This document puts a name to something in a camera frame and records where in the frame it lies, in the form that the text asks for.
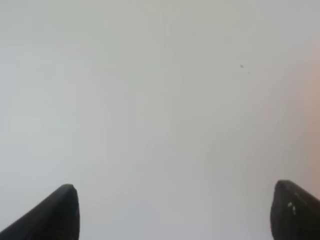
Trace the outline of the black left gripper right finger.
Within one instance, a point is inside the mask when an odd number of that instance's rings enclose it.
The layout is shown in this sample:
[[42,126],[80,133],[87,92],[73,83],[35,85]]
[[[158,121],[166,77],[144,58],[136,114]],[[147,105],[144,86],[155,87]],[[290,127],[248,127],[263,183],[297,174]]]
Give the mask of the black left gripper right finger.
[[275,240],[318,240],[320,200],[290,180],[274,187],[270,228]]

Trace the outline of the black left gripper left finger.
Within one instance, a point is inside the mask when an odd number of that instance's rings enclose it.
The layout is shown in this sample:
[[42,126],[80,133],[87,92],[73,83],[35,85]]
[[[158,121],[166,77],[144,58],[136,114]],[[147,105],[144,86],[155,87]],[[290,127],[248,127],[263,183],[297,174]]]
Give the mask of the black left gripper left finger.
[[78,240],[80,207],[76,188],[63,184],[0,232],[2,240]]

